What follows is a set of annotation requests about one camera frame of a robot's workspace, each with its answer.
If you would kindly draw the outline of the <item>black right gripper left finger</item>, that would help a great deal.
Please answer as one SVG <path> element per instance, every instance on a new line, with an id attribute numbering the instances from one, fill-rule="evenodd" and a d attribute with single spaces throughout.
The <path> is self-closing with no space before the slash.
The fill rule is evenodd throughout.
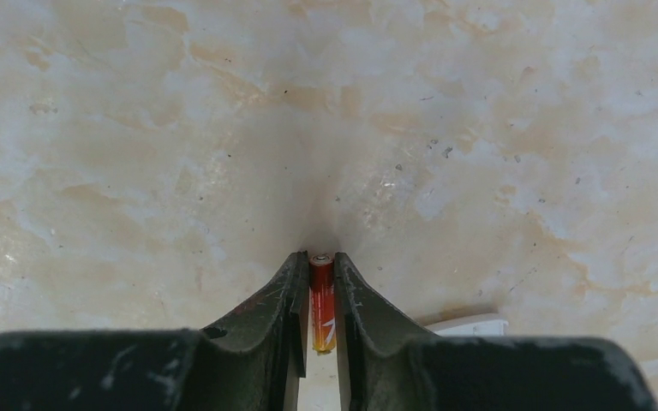
<path id="1" fill-rule="evenodd" d="M 308 255 L 200 329 L 0 333 L 0 410 L 293 410 Z"/>

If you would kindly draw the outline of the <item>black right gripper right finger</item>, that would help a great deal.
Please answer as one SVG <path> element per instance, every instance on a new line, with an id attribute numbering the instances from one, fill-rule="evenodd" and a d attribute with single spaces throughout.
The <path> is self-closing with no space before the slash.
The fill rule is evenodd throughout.
<path id="1" fill-rule="evenodd" d="M 441 337 L 334 258 L 344 410 L 656 410 L 637 363 L 593 337 Z"/>

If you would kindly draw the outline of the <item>white battery cover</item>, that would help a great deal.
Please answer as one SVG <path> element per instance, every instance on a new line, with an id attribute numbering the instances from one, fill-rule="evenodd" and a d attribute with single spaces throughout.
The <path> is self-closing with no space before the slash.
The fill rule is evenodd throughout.
<path id="1" fill-rule="evenodd" d="M 477 314 L 426 325 L 425 328 L 442 337 L 502 337 L 508 321 L 497 313 Z"/>

